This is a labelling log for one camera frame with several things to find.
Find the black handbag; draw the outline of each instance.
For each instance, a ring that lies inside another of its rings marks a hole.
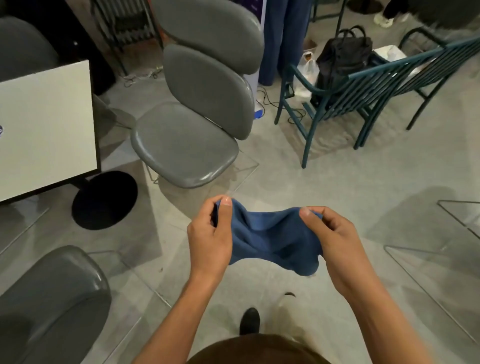
[[[359,29],[363,36],[356,37],[353,29]],[[362,26],[356,25],[350,29],[340,30],[335,38],[327,41],[316,60],[320,72],[315,86],[323,90],[335,87],[345,76],[367,68],[371,54],[372,39],[367,37]],[[312,105],[318,107],[321,98],[313,95],[310,101]]]

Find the brown shirt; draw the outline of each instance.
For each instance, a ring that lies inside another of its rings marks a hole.
[[[279,335],[251,334],[212,344],[187,364],[330,364],[311,349]]]

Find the chair seat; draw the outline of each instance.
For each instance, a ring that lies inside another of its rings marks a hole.
[[[131,140],[151,169],[181,188],[214,180],[239,152],[234,138],[179,102],[160,104],[142,116]]]

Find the blue fabric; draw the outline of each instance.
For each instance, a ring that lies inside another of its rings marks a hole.
[[[299,207],[278,212],[249,212],[232,199],[233,251],[230,264],[244,258],[269,260],[293,270],[301,276],[310,276],[318,268],[322,246],[317,236],[303,223]],[[218,223],[218,207],[212,214],[212,223]]]
[[[312,0],[269,0],[265,9],[265,49],[258,82],[273,84],[275,73],[282,75],[290,63],[298,65],[303,54]]]

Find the black table base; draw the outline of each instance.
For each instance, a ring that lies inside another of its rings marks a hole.
[[[118,170],[72,184],[79,188],[72,204],[72,217],[88,230],[115,225],[128,215],[137,200],[137,182],[131,175]]]
[[[381,12],[384,6],[378,0],[350,0],[347,8],[360,14],[376,14]]]

